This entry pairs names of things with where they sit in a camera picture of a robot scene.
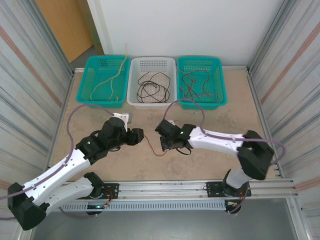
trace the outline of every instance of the white plastic basket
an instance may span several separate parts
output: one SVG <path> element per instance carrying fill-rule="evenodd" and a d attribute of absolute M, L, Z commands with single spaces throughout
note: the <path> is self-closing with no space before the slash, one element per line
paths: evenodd
<path fill-rule="evenodd" d="M 145 91 L 141 90 L 139 95 L 143 97 L 144 103 L 140 103 L 137 99 L 137 93 L 140 87 L 138 80 L 143 76 L 143 78 L 140 80 L 140 83 L 143 81 L 149 81 L 153 75 L 155 75 L 152 78 L 153 82 L 165 86 L 165 88 L 168 89 L 169 95 L 166 95 L 167 101 L 161 103 L 152 103 L 156 102 L 156 100 L 148 96 Z M 158 100 L 161 100 L 165 97 L 165 90 L 162 88 L 159 90 L 154 86 L 149 85 L 146 86 L 145 89 L 149 94 L 155 93 L 153 97 Z M 131 61 L 128 90 L 126 95 L 126 101 L 128 104 L 134 106 L 136 109 L 166 109 L 174 100 L 177 100 L 177 74 L 176 62 L 173 58 L 137 57 Z"/>

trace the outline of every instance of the floor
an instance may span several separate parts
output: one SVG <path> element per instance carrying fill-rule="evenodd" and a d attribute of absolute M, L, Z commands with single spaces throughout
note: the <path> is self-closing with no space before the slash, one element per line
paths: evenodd
<path fill-rule="evenodd" d="M 63 159 L 70 150 L 66 123 L 71 111 L 80 105 L 76 101 L 76 95 L 82 74 L 82 72 L 76 73 L 51 165 Z M 224 78 L 228 103 L 214 111 L 205 111 L 204 128 L 231 134 L 244 134 L 247 130 L 253 130 L 263 136 L 245 71 L 226 70 Z M 149 138 L 155 152 L 162 153 L 155 127 L 161 121 L 164 110 L 137 110 L 125 103 L 122 108 L 116 108 L 114 111 L 132 113 L 133 119 L 129 127 L 144 129 L 144 134 Z M 174 120 L 178 126 L 185 123 L 199 125 L 201 118 L 200 111 L 183 110 L 179 104 L 174 105 L 167 116 L 167 119 Z M 89 107 L 80 109 L 70 122 L 70 131 L 75 143 L 91 132 L 101 129 L 107 119 L 109 116 L 101 109 Z M 239 165 L 238 158 L 234 156 L 206 149 L 194 149 L 190 156 L 172 150 L 163 157 L 157 157 L 144 139 L 137 146 L 124 145 L 120 151 L 110 152 L 107 157 L 100 159 L 71 180 L 77 180 L 87 172 L 95 172 L 103 181 L 223 179 L 230 168 Z M 275 177 L 273 168 L 270 168 L 267 177 Z"/>
<path fill-rule="evenodd" d="M 73 219 L 52 212 L 32 231 L 31 240 L 44 239 L 297 240 L 297 236 L 285 199 L 248 199 L 237 215 L 214 210 L 115 211 Z"/>
<path fill-rule="evenodd" d="M 76 68 L 84 68 L 86 66 L 86 62 L 89 57 L 91 56 L 97 56 L 97 51 L 94 46 L 91 46 L 88 50 L 86 50 L 84 53 L 82 53 L 80 56 L 78 56 L 75 60 L 71 62 L 71 66 Z"/>

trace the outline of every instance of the green basket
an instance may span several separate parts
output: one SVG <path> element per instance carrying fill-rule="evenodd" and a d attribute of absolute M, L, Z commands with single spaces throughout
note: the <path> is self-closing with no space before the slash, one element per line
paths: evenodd
<path fill-rule="evenodd" d="M 219 58 L 207 56 L 182 56 L 177 59 L 177 68 L 185 73 L 192 73 L 197 70 L 206 70 L 210 75 L 209 80 L 207 80 L 208 74 L 205 71 L 198 71 L 190 75 L 192 80 L 188 76 L 185 76 L 183 80 L 184 74 L 178 71 L 178 99 L 185 98 L 193 100 L 206 110 L 215 110 L 227 103 L 228 100 L 224 73 Z M 184 109 L 198 108 L 192 102 L 180 101 L 180 104 Z"/>
<path fill-rule="evenodd" d="M 126 59 L 120 74 L 113 79 L 112 86 L 111 80 L 109 80 L 97 87 L 92 94 L 92 100 L 90 94 L 98 84 L 118 73 L 124 59 L 125 56 L 123 55 L 89 57 L 85 65 L 76 100 L 82 104 L 96 104 L 104 108 L 121 108 L 126 99 L 130 58 Z"/>

